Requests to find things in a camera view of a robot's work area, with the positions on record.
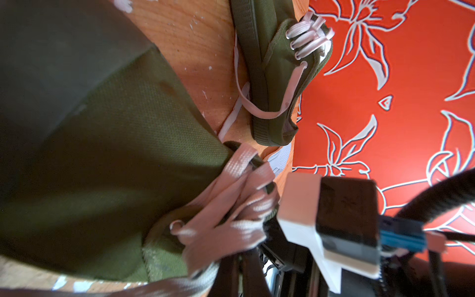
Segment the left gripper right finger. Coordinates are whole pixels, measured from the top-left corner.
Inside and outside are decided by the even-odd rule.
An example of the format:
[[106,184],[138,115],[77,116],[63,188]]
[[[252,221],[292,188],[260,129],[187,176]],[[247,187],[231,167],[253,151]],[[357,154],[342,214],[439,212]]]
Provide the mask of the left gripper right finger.
[[272,296],[263,274],[258,248],[242,253],[241,270],[244,297]]

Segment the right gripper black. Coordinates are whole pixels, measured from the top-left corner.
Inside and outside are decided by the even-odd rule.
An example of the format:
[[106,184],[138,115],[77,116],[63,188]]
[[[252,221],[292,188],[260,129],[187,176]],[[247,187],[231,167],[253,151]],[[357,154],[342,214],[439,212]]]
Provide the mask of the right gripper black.
[[[297,297],[306,296],[303,286],[316,280],[310,276],[314,260],[307,248],[287,241],[277,219],[265,222],[268,240],[261,244],[261,251],[270,262],[280,271],[280,283],[274,285],[276,297],[288,297],[295,293]],[[371,248],[379,248],[379,225],[377,219],[317,219],[315,230],[324,236],[323,244],[327,248],[328,236],[349,240],[351,243],[368,244]],[[342,297],[375,297],[377,295],[374,280],[342,271]]]

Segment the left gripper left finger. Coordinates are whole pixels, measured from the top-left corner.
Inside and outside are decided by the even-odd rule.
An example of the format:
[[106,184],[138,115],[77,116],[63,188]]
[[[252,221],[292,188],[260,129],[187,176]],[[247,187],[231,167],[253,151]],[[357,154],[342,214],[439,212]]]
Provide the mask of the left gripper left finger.
[[239,296],[239,256],[227,256],[220,261],[215,282],[208,297],[238,297]]

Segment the grey insole near right arm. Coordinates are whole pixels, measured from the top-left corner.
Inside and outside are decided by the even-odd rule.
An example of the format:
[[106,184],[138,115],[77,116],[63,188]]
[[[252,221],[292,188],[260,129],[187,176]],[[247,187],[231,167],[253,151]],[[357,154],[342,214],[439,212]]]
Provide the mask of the grey insole near right arm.
[[289,143],[267,156],[267,162],[270,164],[276,178],[284,172],[291,155],[291,149],[292,143]]

